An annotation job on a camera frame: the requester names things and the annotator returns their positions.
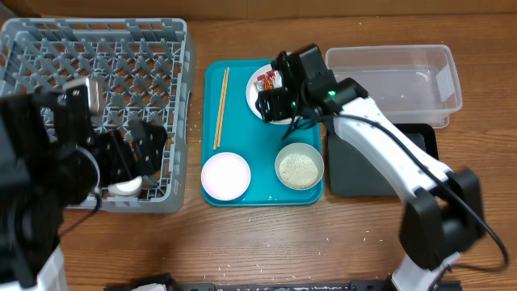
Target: teal tray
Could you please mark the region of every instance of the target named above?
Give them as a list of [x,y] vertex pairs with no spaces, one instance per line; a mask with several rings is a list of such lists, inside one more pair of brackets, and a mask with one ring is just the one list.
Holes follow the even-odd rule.
[[[292,190],[280,182],[275,173],[276,155],[293,142],[312,145],[320,153],[320,127],[297,130],[281,141],[288,125],[265,124],[248,107],[246,86],[251,75],[270,60],[217,61],[210,65],[204,78],[204,113],[202,165],[214,154],[232,152],[250,165],[251,183],[246,192],[231,201],[211,198],[201,186],[203,198],[215,206],[310,205],[323,193],[323,179],[307,190]],[[229,67],[225,120],[221,147],[213,150],[217,113],[225,69]]]

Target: black device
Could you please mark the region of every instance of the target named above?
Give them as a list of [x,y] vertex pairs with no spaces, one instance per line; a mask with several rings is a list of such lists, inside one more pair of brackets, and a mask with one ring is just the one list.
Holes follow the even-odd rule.
[[[80,204],[94,188],[161,168],[163,127],[129,121],[131,147],[119,131],[92,128],[92,114],[103,112],[99,83],[84,78],[63,89],[0,98],[0,284],[36,284],[59,244],[67,205]],[[54,142],[42,121],[44,108],[54,114]]]
[[[177,285],[169,274],[135,280],[136,283],[125,287],[109,287],[104,291],[132,291],[138,286],[149,284],[165,285],[167,291],[383,291],[384,280],[353,280],[342,284],[278,284],[278,285],[214,285],[214,284],[181,284]],[[462,291],[458,281],[443,282],[434,291]]]

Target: wooden table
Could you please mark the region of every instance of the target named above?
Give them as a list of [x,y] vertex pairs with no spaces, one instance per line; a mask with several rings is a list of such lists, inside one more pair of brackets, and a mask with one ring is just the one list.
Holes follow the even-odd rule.
[[[200,193],[204,72],[214,61],[274,57],[308,42],[331,47],[446,44],[464,106],[436,131],[441,159],[481,178],[485,215],[513,255],[517,248],[516,15],[362,17],[190,22],[198,48],[189,111],[185,204],[175,214],[100,213],[63,238],[72,290],[170,272],[180,282],[279,284],[385,278],[401,262],[397,199],[343,199],[326,192],[309,207],[215,208]],[[64,227],[84,215],[69,211]],[[461,263],[501,263],[488,238]],[[457,271],[464,290],[513,290],[503,274]]]

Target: bowl of rice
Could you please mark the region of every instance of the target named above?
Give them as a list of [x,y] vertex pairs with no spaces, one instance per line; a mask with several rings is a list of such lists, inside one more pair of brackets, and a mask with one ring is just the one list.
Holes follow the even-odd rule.
[[322,155],[311,145],[296,142],[286,145],[276,156],[275,172],[278,179],[294,190],[306,190],[323,177]]

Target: rice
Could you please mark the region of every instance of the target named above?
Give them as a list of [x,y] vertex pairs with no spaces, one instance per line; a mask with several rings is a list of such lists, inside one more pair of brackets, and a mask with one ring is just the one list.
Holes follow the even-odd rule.
[[295,189],[313,186],[317,179],[317,167],[313,160],[304,154],[288,154],[279,166],[280,179]]

